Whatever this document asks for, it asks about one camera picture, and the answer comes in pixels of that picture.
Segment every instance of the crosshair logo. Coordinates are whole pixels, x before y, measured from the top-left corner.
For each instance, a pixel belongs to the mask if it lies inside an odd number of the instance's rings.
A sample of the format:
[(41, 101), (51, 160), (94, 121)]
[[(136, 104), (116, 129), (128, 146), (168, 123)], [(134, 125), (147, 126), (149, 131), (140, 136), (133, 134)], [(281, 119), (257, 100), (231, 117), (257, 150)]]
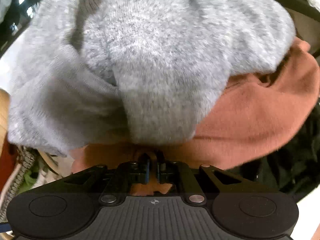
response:
[(158, 204), (160, 201), (157, 199), (153, 199), (150, 202), (151, 202), (151, 204), (155, 205), (155, 204)]

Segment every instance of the blue object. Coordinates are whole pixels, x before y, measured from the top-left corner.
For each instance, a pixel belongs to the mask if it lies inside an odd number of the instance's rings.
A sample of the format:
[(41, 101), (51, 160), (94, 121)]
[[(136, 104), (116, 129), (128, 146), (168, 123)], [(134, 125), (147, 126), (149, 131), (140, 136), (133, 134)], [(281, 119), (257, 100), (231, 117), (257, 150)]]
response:
[(0, 233), (11, 231), (9, 223), (0, 223)]

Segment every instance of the orange cloth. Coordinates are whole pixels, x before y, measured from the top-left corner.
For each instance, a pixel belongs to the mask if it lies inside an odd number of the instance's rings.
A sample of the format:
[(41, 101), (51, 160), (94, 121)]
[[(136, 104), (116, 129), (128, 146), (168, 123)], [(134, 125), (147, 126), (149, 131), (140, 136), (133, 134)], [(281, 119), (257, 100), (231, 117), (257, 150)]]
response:
[[(207, 163), (229, 169), (286, 144), (305, 122), (319, 96), (320, 69), (309, 49), (308, 43), (296, 38), (276, 73), (231, 77), (192, 140), (158, 147), (165, 158), (194, 168)], [(132, 160), (137, 149), (139, 146), (118, 144), (75, 150), (73, 172), (98, 163), (114, 168)]]

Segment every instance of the gray sweater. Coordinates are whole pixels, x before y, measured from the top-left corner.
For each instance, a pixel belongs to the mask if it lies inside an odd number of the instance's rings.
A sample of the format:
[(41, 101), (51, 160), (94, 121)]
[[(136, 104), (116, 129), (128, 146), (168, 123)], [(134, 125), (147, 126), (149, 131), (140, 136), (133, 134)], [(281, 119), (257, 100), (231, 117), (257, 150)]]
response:
[(9, 141), (193, 137), (231, 75), (276, 70), (293, 22), (273, 0), (43, 0), (13, 69)]

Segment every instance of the shiny black surface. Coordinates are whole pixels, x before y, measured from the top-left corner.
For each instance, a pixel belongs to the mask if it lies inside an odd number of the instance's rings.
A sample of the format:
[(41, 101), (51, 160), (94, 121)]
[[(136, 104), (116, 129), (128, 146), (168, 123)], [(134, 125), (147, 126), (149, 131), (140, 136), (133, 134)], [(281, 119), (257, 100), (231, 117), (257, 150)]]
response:
[(12, 0), (0, 23), (0, 57), (25, 30), (37, 11), (40, 0)]

